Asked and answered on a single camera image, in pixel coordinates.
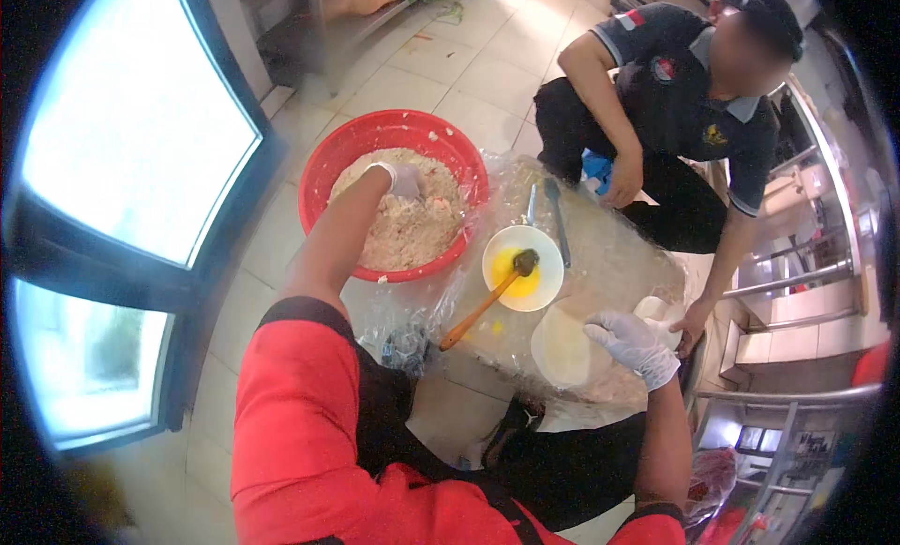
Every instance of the embroidered logo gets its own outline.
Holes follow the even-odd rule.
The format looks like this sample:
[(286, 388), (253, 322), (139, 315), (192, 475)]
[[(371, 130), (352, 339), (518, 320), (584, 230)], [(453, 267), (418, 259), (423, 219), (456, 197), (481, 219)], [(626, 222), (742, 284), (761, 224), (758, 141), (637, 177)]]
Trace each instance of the embroidered logo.
[(719, 131), (719, 126), (713, 124), (704, 131), (703, 142), (711, 146), (722, 146), (728, 142), (728, 139), (722, 134), (722, 131)]
[(653, 69), (653, 76), (659, 82), (671, 82), (672, 77), (675, 76), (675, 66), (669, 59), (655, 56), (650, 61), (650, 67)]

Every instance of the black cap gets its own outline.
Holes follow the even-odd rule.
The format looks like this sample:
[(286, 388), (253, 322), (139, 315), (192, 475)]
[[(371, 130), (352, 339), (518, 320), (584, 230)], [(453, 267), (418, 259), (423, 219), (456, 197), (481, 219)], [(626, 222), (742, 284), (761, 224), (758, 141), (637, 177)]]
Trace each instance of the black cap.
[(796, 63), (803, 56), (803, 30), (786, 0), (722, 0), (741, 12), (747, 21), (773, 47), (790, 55)]

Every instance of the red bowl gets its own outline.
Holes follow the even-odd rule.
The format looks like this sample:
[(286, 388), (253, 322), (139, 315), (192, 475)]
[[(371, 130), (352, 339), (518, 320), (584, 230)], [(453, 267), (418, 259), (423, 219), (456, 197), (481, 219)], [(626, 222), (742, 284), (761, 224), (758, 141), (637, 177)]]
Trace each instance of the red bowl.
[[(437, 135), (434, 141), (428, 138), (432, 131)], [(463, 186), (470, 207), (487, 202), (488, 174), (484, 162), (478, 149), (462, 131), (429, 113), (385, 110), (367, 113), (344, 123), (312, 152), (300, 179), (300, 224), (303, 231), (309, 235), (312, 226), (325, 211), (331, 187), (344, 168), (372, 151), (398, 147), (410, 148), (423, 157), (435, 158), (446, 164)], [(366, 281), (378, 281), (382, 276), (387, 276), (391, 283), (418, 280), (438, 273), (459, 258), (465, 244), (464, 236), (457, 236), (446, 252), (418, 268), (379, 271), (356, 266), (353, 275)]]

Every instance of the tile floor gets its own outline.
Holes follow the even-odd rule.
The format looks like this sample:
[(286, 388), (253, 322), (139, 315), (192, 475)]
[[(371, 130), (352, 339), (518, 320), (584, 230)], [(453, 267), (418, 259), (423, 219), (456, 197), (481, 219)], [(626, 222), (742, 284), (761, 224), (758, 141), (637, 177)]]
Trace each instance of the tile floor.
[[(129, 505), (148, 542), (235, 542), (229, 479), (232, 418), (243, 350), (273, 302), (288, 260), (303, 241), (297, 184), (314, 146), (335, 128), (367, 112), (409, 108), (433, 112), (490, 151), (534, 156), (541, 150), (531, 101), (541, 82), (561, 74), (560, 50), (604, 20), (608, 0), (458, 0), (457, 25), (438, 18), (441, 4), (400, 14), (367, 42), (331, 98), (321, 79), (302, 90), (277, 88), (264, 101), (291, 150), (288, 179), (260, 222), (221, 309), (202, 366), (193, 414), (185, 429), (106, 454), (121, 472)], [(707, 257), (679, 255), (701, 289)], [(720, 334), (734, 310), (710, 317)], [(707, 352), (724, 336), (712, 336)], [(409, 426), (446, 461), (486, 436), (505, 413), (513, 389), (499, 374), (465, 359), (422, 381)], [(728, 381), (706, 365), (719, 390)], [(563, 533), (578, 543), (605, 543), (634, 510), (633, 499)]]

